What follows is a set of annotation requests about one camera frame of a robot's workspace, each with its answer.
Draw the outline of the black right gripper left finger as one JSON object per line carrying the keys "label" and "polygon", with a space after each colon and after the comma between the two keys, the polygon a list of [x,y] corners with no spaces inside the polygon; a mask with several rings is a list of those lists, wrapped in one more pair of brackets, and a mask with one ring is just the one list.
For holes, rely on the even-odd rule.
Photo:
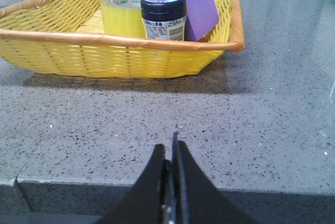
{"label": "black right gripper left finger", "polygon": [[156,144],[129,192],[96,223],[163,223],[169,166],[165,146]]}

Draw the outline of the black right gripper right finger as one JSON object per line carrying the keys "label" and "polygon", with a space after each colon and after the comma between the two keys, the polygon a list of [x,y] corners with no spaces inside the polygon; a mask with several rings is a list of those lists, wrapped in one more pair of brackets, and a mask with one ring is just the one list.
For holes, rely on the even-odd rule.
{"label": "black right gripper right finger", "polygon": [[172,139],[171,175],[175,223],[257,223],[214,186],[177,132]]}

